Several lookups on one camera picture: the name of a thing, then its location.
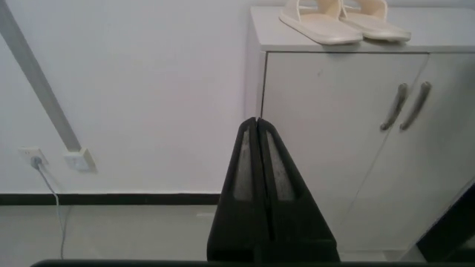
gray pole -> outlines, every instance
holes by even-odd
[[[42,103],[46,114],[58,131],[59,136],[69,151],[80,151],[81,145],[62,112],[51,86],[36,61],[27,40],[13,18],[5,0],[0,0],[0,33],[12,51],[13,56],[30,82],[31,87]]]

beige slipper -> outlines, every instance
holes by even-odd
[[[287,2],[279,19],[323,45],[339,45],[360,42],[361,32],[340,22],[341,0],[316,0],[318,7],[300,7],[300,0]]]
[[[385,0],[353,0],[360,8],[345,6],[342,3],[340,20],[369,39],[406,42],[410,32],[386,22],[387,2]]]

white cabinet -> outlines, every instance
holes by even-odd
[[[431,89],[405,131],[421,86]],[[475,176],[475,54],[433,54],[341,226],[344,249],[414,244]]]
[[[251,10],[246,116],[277,128],[341,251],[408,249],[474,180],[475,11],[390,8],[407,44],[326,47],[279,12]]]
[[[416,79],[427,57],[269,54],[262,116],[278,129],[333,231],[384,142],[379,126],[398,87]]]

gray tile floor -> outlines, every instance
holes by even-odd
[[[215,206],[62,206],[65,259],[206,260]],[[58,259],[55,206],[0,207],[0,266]],[[385,261],[383,253],[341,253],[344,261]]]

silver handle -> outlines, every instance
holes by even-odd
[[[398,93],[396,94],[396,98],[394,99],[394,103],[391,106],[389,113],[387,114],[386,121],[381,123],[381,125],[379,126],[379,129],[381,131],[386,131],[394,124],[394,122],[399,116],[399,113],[401,112],[402,105],[406,101],[406,98],[407,84],[402,84],[398,87]]]
[[[429,82],[424,82],[421,85],[421,90],[417,96],[416,104],[414,104],[413,110],[409,113],[409,116],[406,118],[406,120],[399,126],[402,131],[406,131],[416,120],[417,116],[421,112],[422,107],[424,107],[425,101],[428,99],[430,89],[432,89],[432,85]]]

